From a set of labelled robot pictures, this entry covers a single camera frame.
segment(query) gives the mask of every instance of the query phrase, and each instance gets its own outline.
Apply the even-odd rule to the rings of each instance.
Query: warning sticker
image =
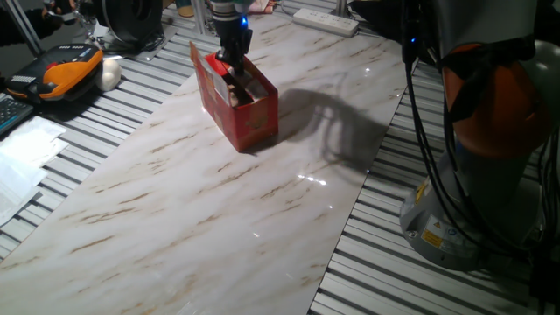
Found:
[[[416,200],[414,202],[415,205],[418,204],[418,202],[420,202],[420,199],[423,196],[427,196],[428,193],[430,193],[431,191],[431,182],[430,180],[427,178],[417,189],[416,189]]]
[[[422,239],[445,253],[455,256],[470,258],[477,252],[476,245],[468,241],[455,227],[433,215],[430,215],[422,232]]]
[[[439,247],[441,246],[441,241],[443,240],[441,237],[433,234],[432,232],[430,232],[429,230],[425,229],[422,233],[422,238],[427,241],[428,243],[430,243],[431,245],[437,247],[439,249]]]

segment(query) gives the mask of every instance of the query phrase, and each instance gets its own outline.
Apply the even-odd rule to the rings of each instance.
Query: box flap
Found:
[[[194,64],[194,69],[196,70],[197,75],[202,78],[206,78],[207,80],[213,83],[213,88],[218,92],[220,97],[226,102],[228,106],[231,106],[231,100],[229,99],[229,90],[228,84],[221,78],[221,76],[208,64],[208,62],[204,59],[204,57],[200,56],[199,50],[196,49],[196,46],[193,42],[190,42],[191,45],[191,60]]]

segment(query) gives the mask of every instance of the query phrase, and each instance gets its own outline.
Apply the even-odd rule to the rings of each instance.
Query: keyboard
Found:
[[[33,106],[4,97],[0,101],[0,136],[33,112]]]

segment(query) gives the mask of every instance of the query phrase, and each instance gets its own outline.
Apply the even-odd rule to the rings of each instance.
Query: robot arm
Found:
[[[504,256],[547,255],[558,222],[554,177],[560,93],[550,83],[560,75],[560,52],[552,44],[535,42],[537,1],[403,3],[402,59],[416,138],[429,174],[401,209],[407,240],[428,260],[454,270],[496,268]],[[435,18],[426,20],[426,11]],[[438,164],[414,101],[410,71],[420,43],[434,52],[444,82],[446,153]],[[537,166],[541,190],[522,175],[531,153],[552,130],[553,149],[546,163],[552,171],[541,167],[543,154]],[[449,224],[443,230],[449,235],[439,237],[461,241],[442,245],[425,235],[417,237],[417,231],[430,228],[433,221],[437,228],[439,222]]]
[[[216,59],[233,67],[235,74],[243,74],[243,56],[249,52],[253,31],[249,29],[247,12],[253,0],[212,0],[212,15],[220,37],[220,51]]]

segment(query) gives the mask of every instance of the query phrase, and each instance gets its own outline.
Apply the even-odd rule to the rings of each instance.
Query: white marble slab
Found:
[[[2,314],[307,312],[405,87],[400,47],[250,23],[276,145],[237,153],[190,78],[0,264]]]

